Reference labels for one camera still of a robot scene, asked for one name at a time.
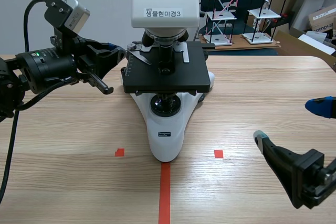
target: microscope stage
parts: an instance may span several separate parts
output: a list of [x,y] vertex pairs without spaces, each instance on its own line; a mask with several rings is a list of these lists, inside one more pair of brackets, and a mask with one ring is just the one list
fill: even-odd
[[208,93],[210,78],[202,47],[188,47],[189,63],[183,62],[183,53],[175,52],[175,72],[170,75],[159,73],[159,48],[140,52],[152,64],[147,65],[129,54],[128,65],[123,76],[125,93]]

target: red tape marker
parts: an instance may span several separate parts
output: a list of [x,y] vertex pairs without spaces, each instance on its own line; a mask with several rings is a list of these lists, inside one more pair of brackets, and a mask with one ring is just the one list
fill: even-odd
[[117,151],[114,153],[115,157],[123,157],[125,155],[125,149],[118,148]]
[[224,158],[222,150],[215,150],[215,158]]
[[170,224],[170,163],[161,163],[159,224]]

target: robotic arm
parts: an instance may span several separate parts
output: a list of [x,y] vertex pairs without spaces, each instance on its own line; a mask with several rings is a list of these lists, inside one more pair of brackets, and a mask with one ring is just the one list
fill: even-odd
[[254,139],[295,208],[312,209],[336,190],[336,159],[323,167],[324,154],[314,149],[299,155],[276,146],[262,131]]
[[[102,79],[125,57],[125,51],[77,35],[90,12],[76,0],[46,0],[46,5],[45,19],[54,27],[55,35],[50,40],[55,47],[24,52],[10,60],[0,58],[2,120],[12,118],[14,110],[30,108],[53,90],[79,81],[97,87],[104,94],[113,92]],[[17,76],[14,70],[22,74]],[[37,96],[22,105],[28,90]]]

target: black cable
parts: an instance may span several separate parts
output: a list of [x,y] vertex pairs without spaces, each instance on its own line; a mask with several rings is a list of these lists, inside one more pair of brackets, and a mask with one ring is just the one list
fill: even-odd
[[47,2],[48,0],[33,0],[29,3],[29,5],[27,6],[26,10],[25,10],[25,15],[23,18],[23,35],[25,37],[25,50],[26,52],[29,52],[29,41],[28,41],[28,16],[29,16],[29,12],[32,9],[32,7],[34,5],[36,5],[37,3],[43,3],[43,2]]
[[5,190],[6,190],[6,186],[8,182],[8,177],[9,177],[9,170],[11,168],[12,154],[13,154],[13,149],[14,149],[15,134],[16,134],[17,121],[19,119],[19,113],[20,113],[19,111],[15,111],[13,126],[12,126],[12,133],[10,134],[11,140],[9,142],[4,177],[2,179],[1,188],[0,188],[0,204],[5,195]]
[[20,105],[20,106],[16,107],[15,109],[19,110],[19,111],[27,110],[27,109],[31,108],[32,106],[34,106],[36,103],[38,103],[40,100],[42,100],[44,97],[46,97],[48,94],[53,92],[55,89],[61,88],[63,86],[66,86],[66,85],[74,83],[74,82],[75,82],[75,80],[73,78],[58,82],[58,83],[50,86],[49,88],[47,88],[45,91],[38,94],[34,98],[32,98],[29,102],[27,102],[23,105]]

